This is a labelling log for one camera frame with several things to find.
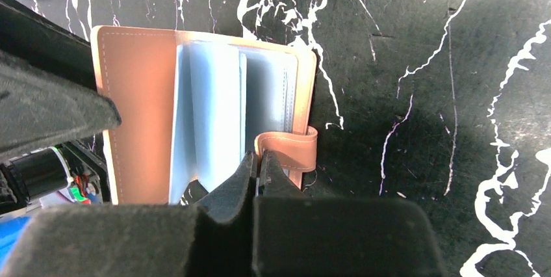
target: leather cover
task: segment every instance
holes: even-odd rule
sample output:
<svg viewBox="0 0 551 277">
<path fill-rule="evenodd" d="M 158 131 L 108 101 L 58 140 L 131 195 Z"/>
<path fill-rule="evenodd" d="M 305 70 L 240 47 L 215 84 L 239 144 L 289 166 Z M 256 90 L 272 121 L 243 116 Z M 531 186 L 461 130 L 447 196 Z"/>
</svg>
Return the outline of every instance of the leather cover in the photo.
<svg viewBox="0 0 551 277">
<path fill-rule="evenodd" d="M 307 134 L 316 68 L 316 57 L 312 51 L 211 33 L 94 27 L 90 42 L 98 92 L 111 98 L 122 118 L 120 127 L 103 133 L 114 204 L 168 202 L 176 47 L 196 40 L 283 51 L 294 55 L 298 69 L 292 133 L 286 134 Z M 298 146 L 315 146 L 311 144 L 315 142 L 314 139 L 305 138 L 311 140 L 310 144 L 291 144 L 278 149 L 277 141 L 283 145 L 290 142 L 287 135 L 265 140 L 261 146 L 275 148 L 280 157 L 286 155 L 289 158 L 300 156 L 306 151 L 297 149 Z M 293 166 L 293 162 L 283 158 L 281 160 L 284 165 Z M 305 159 L 294 163 L 311 164 Z M 306 170 L 290 172 L 291 180 L 298 187 L 302 172 Z"/>
<path fill-rule="evenodd" d="M 265 132 L 255 139 L 255 152 L 260 159 L 266 150 L 275 152 L 281 167 L 289 170 L 290 180 L 300 189 L 302 172 L 316 169 L 317 142 L 318 131 L 311 126 L 306 135 Z"/>
</svg>

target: blue object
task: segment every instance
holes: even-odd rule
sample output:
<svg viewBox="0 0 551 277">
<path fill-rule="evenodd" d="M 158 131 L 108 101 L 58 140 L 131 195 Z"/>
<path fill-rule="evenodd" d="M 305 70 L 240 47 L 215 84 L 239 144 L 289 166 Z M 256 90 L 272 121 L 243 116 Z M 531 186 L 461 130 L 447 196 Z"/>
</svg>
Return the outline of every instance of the blue object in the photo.
<svg viewBox="0 0 551 277">
<path fill-rule="evenodd" d="M 178 204 L 191 178 L 197 174 L 189 46 L 176 49 L 174 116 L 168 203 Z"/>
<path fill-rule="evenodd" d="M 247 61 L 226 44 L 192 42 L 189 47 L 197 176 L 211 192 L 245 155 Z"/>
<path fill-rule="evenodd" d="M 0 222 L 0 270 L 4 267 L 15 243 L 21 237 L 30 217 L 18 217 Z"/>
<path fill-rule="evenodd" d="M 237 47 L 247 60 L 245 150 L 264 132 L 292 132 L 298 61 L 294 55 Z"/>
</svg>

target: table surface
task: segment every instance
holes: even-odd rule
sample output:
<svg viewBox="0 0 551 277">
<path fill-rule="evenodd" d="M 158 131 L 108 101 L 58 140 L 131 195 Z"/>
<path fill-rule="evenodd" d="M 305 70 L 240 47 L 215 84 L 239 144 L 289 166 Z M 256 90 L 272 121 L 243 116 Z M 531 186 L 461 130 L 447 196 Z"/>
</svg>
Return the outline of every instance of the table surface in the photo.
<svg viewBox="0 0 551 277">
<path fill-rule="evenodd" d="M 550 0 L 20 1 L 85 39 L 124 25 L 313 49 L 305 193 L 416 202 L 451 276 L 551 276 Z"/>
</svg>

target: wallet strap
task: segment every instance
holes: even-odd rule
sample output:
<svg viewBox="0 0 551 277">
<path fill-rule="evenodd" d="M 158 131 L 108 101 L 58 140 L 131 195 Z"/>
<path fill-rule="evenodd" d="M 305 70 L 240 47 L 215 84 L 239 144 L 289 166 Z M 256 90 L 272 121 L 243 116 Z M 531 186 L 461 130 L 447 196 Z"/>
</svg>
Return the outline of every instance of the wallet strap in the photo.
<svg viewBox="0 0 551 277">
<path fill-rule="evenodd" d="M 275 152 L 281 167 L 290 171 L 289 178 L 300 188 L 302 173 L 316 168 L 317 142 L 318 131 L 311 126 L 306 135 L 265 132 L 256 137 L 255 151 L 260 159 L 265 150 Z"/>
</svg>

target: black foam pad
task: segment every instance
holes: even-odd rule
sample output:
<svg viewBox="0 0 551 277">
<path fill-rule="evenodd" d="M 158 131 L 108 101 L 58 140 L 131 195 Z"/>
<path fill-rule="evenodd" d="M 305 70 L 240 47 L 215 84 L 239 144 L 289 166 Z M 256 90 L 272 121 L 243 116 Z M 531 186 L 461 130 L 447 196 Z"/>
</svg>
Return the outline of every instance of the black foam pad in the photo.
<svg viewBox="0 0 551 277">
<path fill-rule="evenodd" d="M 15 0 L 0 0 L 0 16 L 0 161 L 120 124 L 88 42 Z"/>
</svg>

